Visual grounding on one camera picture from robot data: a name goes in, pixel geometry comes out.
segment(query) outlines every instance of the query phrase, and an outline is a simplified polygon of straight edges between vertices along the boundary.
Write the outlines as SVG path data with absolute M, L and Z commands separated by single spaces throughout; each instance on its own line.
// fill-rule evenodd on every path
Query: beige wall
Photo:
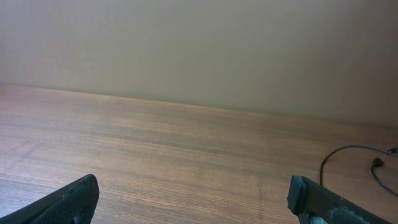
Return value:
M 392 124 L 397 2 L 2 0 L 0 83 Z

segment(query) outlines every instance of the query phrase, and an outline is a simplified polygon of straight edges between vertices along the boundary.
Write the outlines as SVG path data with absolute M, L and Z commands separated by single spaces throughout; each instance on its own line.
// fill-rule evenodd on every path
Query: black object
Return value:
M 314 181 L 297 175 L 290 181 L 287 203 L 301 224 L 323 223 L 319 218 L 328 224 L 389 223 Z
M 321 164 L 321 169 L 320 169 L 320 174 L 319 174 L 319 184 L 321 186 L 323 186 L 323 166 L 325 166 L 326 161 L 329 159 L 329 157 L 331 157 L 334 153 L 343 150 L 343 149 L 348 149 L 348 148 L 361 148 L 361 149 L 369 149 L 369 150 L 373 150 L 373 151 L 377 151 L 377 152 L 381 152 L 384 154 L 387 154 L 389 156 L 395 156 L 398 157 L 397 155 L 397 151 L 398 151 L 398 147 L 392 148 L 388 151 L 383 151 L 382 149 L 378 149 L 376 147 L 372 147 L 372 146 L 344 146 L 341 148 L 338 148 L 336 150 L 334 150 L 333 152 L 331 152 L 328 156 L 326 156 L 326 158 L 324 158 L 324 160 L 322 161 Z M 375 160 L 373 160 L 373 165 L 371 167 L 371 173 L 373 175 L 373 177 L 379 182 L 379 184 L 384 187 L 386 190 L 388 190 L 390 193 L 394 194 L 395 196 L 398 197 L 398 193 L 393 191 L 391 188 L 389 188 L 386 184 L 384 184 L 376 175 L 376 173 L 374 172 L 375 168 L 377 167 L 382 167 L 384 165 L 384 162 L 380 159 L 380 158 L 375 158 Z
M 0 218 L 0 224 L 88 224 L 93 218 L 99 195 L 97 179 L 89 174 Z

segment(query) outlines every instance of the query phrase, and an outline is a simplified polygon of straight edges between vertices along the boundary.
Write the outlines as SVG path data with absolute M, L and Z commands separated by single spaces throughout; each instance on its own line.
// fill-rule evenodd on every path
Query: brown wooden surface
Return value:
M 397 146 L 396 129 L 0 85 L 0 216 L 92 173 L 93 223 L 298 223 L 287 209 L 292 175 L 318 178 L 346 144 Z M 398 223 L 394 158 L 350 149 L 325 185 Z

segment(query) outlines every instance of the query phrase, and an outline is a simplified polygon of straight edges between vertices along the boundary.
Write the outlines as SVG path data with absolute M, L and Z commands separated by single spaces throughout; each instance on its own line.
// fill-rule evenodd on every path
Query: cable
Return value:
M 338 148 L 338 149 L 334 150 L 333 152 L 331 152 L 328 156 L 326 156 L 326 158 L 324 158 L 324 160 L 323 160 L 322 163 L 321 163 L 321 169 L 320 169 L 320 174 L 319 174 L 319 184 L 320 184 L 321 186 L 323 186 L 323 182 L 322 182 L 322 180 L 323 180 L 323 166 L 325 166 L 326 161 L 327 161 L 327 160 L 329 159 L 329 157 L 331 157 L 334 153 L 336 153 L 336 152 L 338 152 L 338 151 L 340 151 L 340 150 L 343 150 L 343 149 L 347 149 L 347 148 L 369 149 L 369 150 L 381 152 L 381 153 L 384 153 L 384 154 L 387 154 L 387 155 L 390 155 L 390 156 L 398 157 L 398 155 L 396 154 L 396 152 L 397 152 L 397 150 L 398 150 L 398 147 L 395 147 L 395 148 L 390 149 L 390 150 L 388 150 L 388 151 L 383 151 L 382 149 L 379 149 L 379 148 L 376 148 L 376 147 L 371 147 L 371 146 L 344 146 L 344 147 Z M 374 169 L 375 169 L 376 167 L 381 167 L 381 166 L 383 166 L 383 165 L 384 165 L 384 162 L 383 162 L 381 159 L 376 158 L 376 159 L 373 161 L 373 165 L 372 165 L 372 167 L 371 167 L 371 173 L 372 173 L 373 177 L 374 177 L 386 190 L 388 190 L 389 192 L 391 192 L 392 194 L 394 194 L 395 196 L 398 197 L 398 193 L 395 192 L 395 191 L 393 191 L 393 190 L 391 190 L 387 185 L 383 184 L 383 182 L 381 182 L 381 180 L 380 180 L 380 179 L 377 177 L 377 175 L 374 173 Z

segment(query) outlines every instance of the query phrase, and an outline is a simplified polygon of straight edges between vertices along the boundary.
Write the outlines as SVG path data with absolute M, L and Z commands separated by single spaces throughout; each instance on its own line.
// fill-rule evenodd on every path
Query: wire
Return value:
M 323 181 L 322 181 L 322 180 L 323 180 L 323 167 L 325 166 L 326 161 L 327 161 L 327 160 L 329 159 L 329 157 L 331 157 L 334 153 L 336 153 L 336 152 L 338 152 L 338 151 L 340 151 L 340 150 L 343 150 L 343 149 L 347 149 L 347 148 L 369 149 L 369 150 L 381 152 L 381 153 L 384 153 L 384 154 L 387 154 L 387 155 L 390 155 L 390 156 L 398 157 L 397 154 L 394 154 L 394 153 L 393 153 L 393 152 L 396 152 L 396 150 L 398 149 L 398 147 L 393 148 L 393 149 L 390 149 L 390 150 L 388 150 L 388 151 L 384 151 L 384 150 L 382 150 L 382 149 L 379 149 L 379 148 L 376 148 L 376 147 L 371 147 L 371 146 L 344 146 L 344 147 L 338 148 L 338 149 L 334 150 L 333 152 L 331 152 L 328 156 L 326 156 L 326 158 L 324 158 L 324 160 L 323 160 L 322 163 L 321 163 L 321 169 L 320 169 L 320 174 L 319 174 L 319 184 L 320 184 L 321 186 L 323 186 Z M 371 167 L 371 172 L 372 172 L 373 177 L 374 177 L 386 190 L 388 190 L 389 192 L 393 193 L 395 196 L 398 197 L 398 193 L 397 193 L 397 192 L 391 190 L 387 185 L 383 184 L 383 182 L 381 182 L 381 180 L 376 176 L 376 174 L 374 173 L 374 168 L 375 168 L 375 167 L 376 167 L 375 165 L 373 165 L 373 166 Z

